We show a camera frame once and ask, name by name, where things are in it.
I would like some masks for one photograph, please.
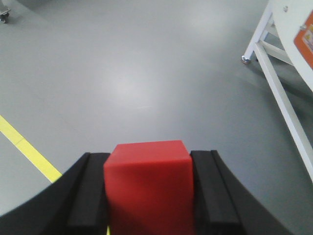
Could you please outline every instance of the yellow floor line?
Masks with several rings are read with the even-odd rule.
[[[62,174],[0,115],[0,131],[52,183]]]

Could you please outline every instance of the gray floor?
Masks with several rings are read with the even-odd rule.
[[[310,179],[258,63],[240,61],[266,0],[4,2],[0,114],[57,169],[180,139],[217,149],[284,225],[312,234]],[[313,140],[312,92],[273,62]],[[49,182],[3,135],[0,148],[1,214]]]

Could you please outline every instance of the red block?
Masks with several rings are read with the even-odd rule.
[[[193,166],[182,141],[119,144],[104,164],[112,235],[194,235]]]

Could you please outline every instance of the orange label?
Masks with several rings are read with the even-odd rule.
[[[306,29],[301,30],[294,39],[303,58],[313,69],[313,11],[305,22]]]

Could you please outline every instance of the white cart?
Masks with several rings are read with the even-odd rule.
[[[2,0],[0,0],[0,21],[2,23],[8,22],[9,11],[10,9],[3,4]]]
[[[293,42],[298,32],[307,27],[304,23],[312,10],[313,0],[270,0],[242,56],[242,62],[248,64],[255,53],[313,181],[312,146],[268,58],[271,55],[293,65],[313,91],[313,70]],[[268,33],[279,37],[285,50],[265,42]]]

